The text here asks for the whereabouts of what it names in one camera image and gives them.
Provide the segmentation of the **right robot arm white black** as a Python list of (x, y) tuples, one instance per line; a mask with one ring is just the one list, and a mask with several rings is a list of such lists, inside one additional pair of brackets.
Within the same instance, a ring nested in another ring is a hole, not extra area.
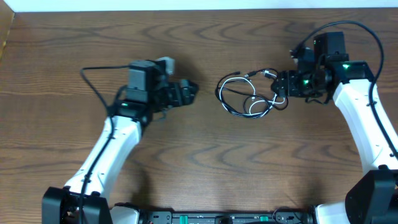
[(314, 37), (300, 47), (296, 70), (280, 72), (271, 85), (281, 97), (333, 101), (348, 123), (363, 177), (342, 202), (317, 205), (314, 223), (397, 223), (397, 133), (380, 102), (375, 77), (365, 61), (351, 61), (342, 32)]

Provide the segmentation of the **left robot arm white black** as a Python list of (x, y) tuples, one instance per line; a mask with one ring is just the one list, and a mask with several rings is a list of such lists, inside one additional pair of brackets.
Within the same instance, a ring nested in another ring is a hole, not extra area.
[(135, 60), (125, 66), (127, 84), (105, 105), (101, 135), (75, 175), (42, 199), (42, 223), (142, 223), (140, 211), (126, 204), (109, 207), (110, 193), (131, 151), (156, 113), (190, 105), (198, 85), (171, 82), (175, 60)]

